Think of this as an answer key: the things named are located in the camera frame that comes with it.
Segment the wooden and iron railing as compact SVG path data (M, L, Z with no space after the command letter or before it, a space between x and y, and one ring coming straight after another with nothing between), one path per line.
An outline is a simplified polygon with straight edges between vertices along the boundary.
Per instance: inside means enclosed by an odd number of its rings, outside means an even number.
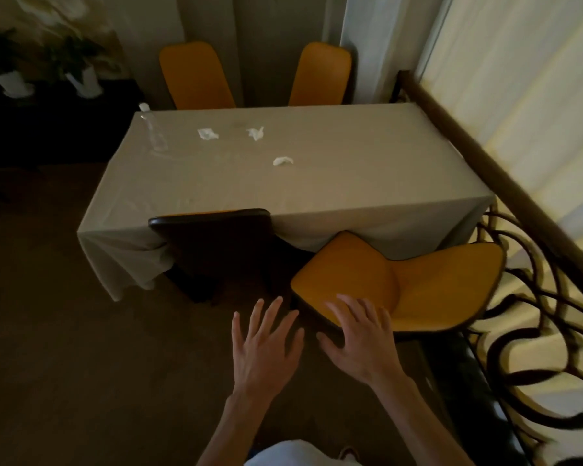
M423 339L465 449L479 466L583 466L583 250L409 70L396 99L419 106L494 193L471 238L509 255L481 319Z

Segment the person's left hand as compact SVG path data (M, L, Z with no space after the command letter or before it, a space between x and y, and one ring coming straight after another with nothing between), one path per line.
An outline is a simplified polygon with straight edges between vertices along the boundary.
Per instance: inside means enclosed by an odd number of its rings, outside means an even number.
M299 366L284 361L284 335L293 328L298 311L288 312L277 326L274 321L270 335L262 335L262 319L267 310L264 304L264 300L259 299L250 315L247 335L243 335L245 356L233 356L233 390L256 390L275 398Z

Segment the person's white shirt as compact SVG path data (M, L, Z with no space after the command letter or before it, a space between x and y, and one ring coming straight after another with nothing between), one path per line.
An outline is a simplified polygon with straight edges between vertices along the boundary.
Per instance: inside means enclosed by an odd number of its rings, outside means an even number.
M339 459L330 457L303 440L286 440L260 451L244 466L342 466Z

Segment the dark wooden cabinet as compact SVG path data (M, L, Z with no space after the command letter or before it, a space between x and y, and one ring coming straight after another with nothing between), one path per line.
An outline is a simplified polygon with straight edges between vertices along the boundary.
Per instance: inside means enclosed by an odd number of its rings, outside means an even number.
M68 81L34 82L35 94L11 99L0 87L0 168L105 163L145 101L132 79L101 80L95 99Z

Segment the orange chair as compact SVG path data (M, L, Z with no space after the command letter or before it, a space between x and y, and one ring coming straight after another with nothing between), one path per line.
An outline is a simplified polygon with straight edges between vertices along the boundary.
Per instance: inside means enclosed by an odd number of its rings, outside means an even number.
M234 109L222 64L214 48L204 41L169 45L161 49L159 63L175 107L179 110Z
M467 243L390 260L351 232L340 232L292 278L294 299L341 328L327 302L337 294L366 298L389 313L396 334L459 329L486 310L505 270L497 243Z
M341 105L346 92L352 56L341 46L314 41L302 50L289 107Z
M174 214L148 220L173 259L167 277L192 301L212 301L223 282L249 274L261 277L275 296L275 232L265 209Z

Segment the beige tablecloth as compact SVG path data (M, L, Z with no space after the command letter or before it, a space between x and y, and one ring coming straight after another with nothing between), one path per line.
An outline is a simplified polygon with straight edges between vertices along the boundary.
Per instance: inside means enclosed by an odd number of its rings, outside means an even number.
M171 268L154 217L265 209L296 248L348 230L401 260L466 243L494 198L415 103L154 112L168 151L136 113L77 232L114 301ZM246 129L261 126L254 141Z

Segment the person's left forearm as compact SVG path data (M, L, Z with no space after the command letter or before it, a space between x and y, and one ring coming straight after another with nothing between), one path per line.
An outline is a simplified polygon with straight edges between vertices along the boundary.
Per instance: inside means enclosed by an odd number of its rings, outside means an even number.
M196 466L243 466L274 396L235 389Z

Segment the person's right forearm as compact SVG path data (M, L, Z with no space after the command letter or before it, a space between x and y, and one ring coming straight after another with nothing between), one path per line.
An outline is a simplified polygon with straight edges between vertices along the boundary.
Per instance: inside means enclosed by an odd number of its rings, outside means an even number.
M423 399L414 381L388 376L371 388L396 425L417 466L475 466Z

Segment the grey curtain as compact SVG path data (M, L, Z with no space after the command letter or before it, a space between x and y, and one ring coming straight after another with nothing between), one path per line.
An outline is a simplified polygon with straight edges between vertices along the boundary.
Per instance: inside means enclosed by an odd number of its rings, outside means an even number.
M209 43L239 107L285 106L303 48L338 46L347 0L103 0L127 66L154 109L174 109L158 55Z

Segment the person's right hand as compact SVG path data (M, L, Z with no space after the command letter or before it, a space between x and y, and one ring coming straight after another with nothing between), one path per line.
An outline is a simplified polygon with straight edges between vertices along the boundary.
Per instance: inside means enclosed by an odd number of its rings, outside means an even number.
M368 299L355 299L365 307L367 325L357 330L342 330L344 345L341 348L345 352L345 362L343 367L337 368L369 387L373 382L388 376L405 376L394 335L386 334L380 327L379 307L375 307ZM327 302L326 306L336 316L336 303Z

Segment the clear plastic bottle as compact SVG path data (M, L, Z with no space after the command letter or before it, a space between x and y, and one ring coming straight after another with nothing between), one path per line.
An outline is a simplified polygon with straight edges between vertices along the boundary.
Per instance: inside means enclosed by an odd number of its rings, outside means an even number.
M158 124L155 112L150 108L148 103L141 102L139 104L140 117L147 127L148 140L151 148L157 153L168 151L168 143L162 133L162 129Z

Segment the potted plant in white pot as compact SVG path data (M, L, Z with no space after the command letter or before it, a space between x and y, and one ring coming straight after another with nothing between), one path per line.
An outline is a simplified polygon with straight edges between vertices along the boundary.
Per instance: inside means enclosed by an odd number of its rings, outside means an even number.
M4 95L11 99L25 99L34 94L35 88L20 73L17 62L23 54L12 39L15 29L0 29L0 86Z
M42 47L51 83L66 79L83 99L95 99L103 94L91 59L104 53L104 48L89 38L68 36L60 43Z

